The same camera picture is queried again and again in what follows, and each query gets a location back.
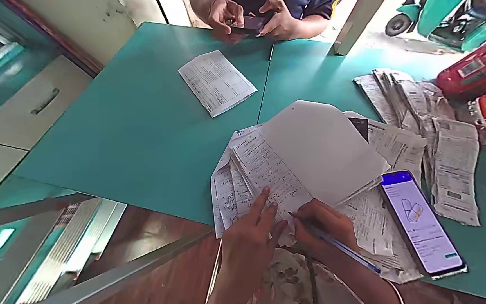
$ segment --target green auto rickshaw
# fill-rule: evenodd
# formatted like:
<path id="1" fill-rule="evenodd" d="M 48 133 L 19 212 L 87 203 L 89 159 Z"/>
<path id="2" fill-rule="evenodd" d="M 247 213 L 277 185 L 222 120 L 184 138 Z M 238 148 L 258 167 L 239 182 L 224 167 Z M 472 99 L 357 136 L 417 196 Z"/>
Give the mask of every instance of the green auto rickshaw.
<path id="1" fill-rule="evenodd" d="M 486 41 L 486 0 L 406 0 L 386 25 L 386 35 L 417 32 L 461 52 Z"/>

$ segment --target person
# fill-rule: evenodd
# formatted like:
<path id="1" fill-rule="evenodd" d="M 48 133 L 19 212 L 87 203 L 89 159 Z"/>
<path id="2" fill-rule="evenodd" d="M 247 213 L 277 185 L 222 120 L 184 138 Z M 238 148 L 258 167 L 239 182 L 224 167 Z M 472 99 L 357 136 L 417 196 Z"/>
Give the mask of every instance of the person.
<path id="1" fill-rule="evenodd" d="M 334 0 L 191 0 L 196 15 L 213 29 L 213 36 L 237 42 L 243 35 L 231 34 L 242 27 L 243 16 L 271 16 L 258 36 L 273 40 L 312 38 L 324 31 L 331 19 Z"/>
<path id="2" fill-rule="evenodd" d="M 260 288 L 262 273 L 269 266 L 277 241 L 288 225 L 286 220 L 274 223 L 278 208 L 276 204 L 261 212 L 268 196 L 269 188 L 265 188 L 249 213 L 224 232 L 221 267 L 207 304 L 247 303 Z M 402 304 L 400 294 L 392 283 L 336 247 L 312 236 L 302 225 L 301 219 L 318 223 L 325 232 L 359 252 L 350 218 L 313 199 L 294 213 L 295 238 L 306 252 L 327 266 L 365 304 Z"/>

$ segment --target barcode label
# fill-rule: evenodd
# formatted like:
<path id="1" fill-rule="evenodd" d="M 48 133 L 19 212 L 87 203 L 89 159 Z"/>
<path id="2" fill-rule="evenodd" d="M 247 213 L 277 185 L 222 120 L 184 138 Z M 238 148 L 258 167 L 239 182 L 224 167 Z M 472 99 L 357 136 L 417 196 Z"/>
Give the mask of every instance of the barcode label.
<path id="1" fill-rule="evenodd" d="M 458 70 L 458 73 L 461 75 L 462 78 L 465 78 L 469 74 L 476 72 L 477 70 L 481 69 L 485 65 L 479 59 L 473 60 L 472 62 L 468 63 L 462 69 Z"/>

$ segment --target drawer handle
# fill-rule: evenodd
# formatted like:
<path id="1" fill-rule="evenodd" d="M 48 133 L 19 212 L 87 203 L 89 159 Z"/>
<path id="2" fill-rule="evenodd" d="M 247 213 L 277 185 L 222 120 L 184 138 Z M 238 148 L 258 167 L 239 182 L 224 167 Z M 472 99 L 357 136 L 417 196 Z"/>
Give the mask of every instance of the drawer handle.
<path id="1" fill-rule="evenodd" d="M 58 94 L 59 94 L 59 89 L 58 88 L 53 89 L 50 97 L 48 97 L 48 99 L 46 99 L 43 103 L 39 104 L 38 107 L 32 109 L 31 114 L 33 115 L 39 114 L 40 111 L 44 110 L 44 108 L 47 107 L 52 102 L 52 100 L 56 99 Z"/>

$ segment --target rickshaw wheel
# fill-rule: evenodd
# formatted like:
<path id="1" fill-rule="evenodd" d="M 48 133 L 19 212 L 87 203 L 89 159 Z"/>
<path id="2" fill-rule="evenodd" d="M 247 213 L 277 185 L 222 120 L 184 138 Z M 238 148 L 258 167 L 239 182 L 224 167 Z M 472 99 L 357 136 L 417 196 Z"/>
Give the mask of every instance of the rickshaw wheel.
<path id="1" fill-rule="evenodd" d="M 386 35 L 393 37 L 397 36 L 398 34 L 406 31 L 412 21 L 410 18 L 405 14 L 398 14 L 397 16 L 391 18 L 386 25 Z"/>

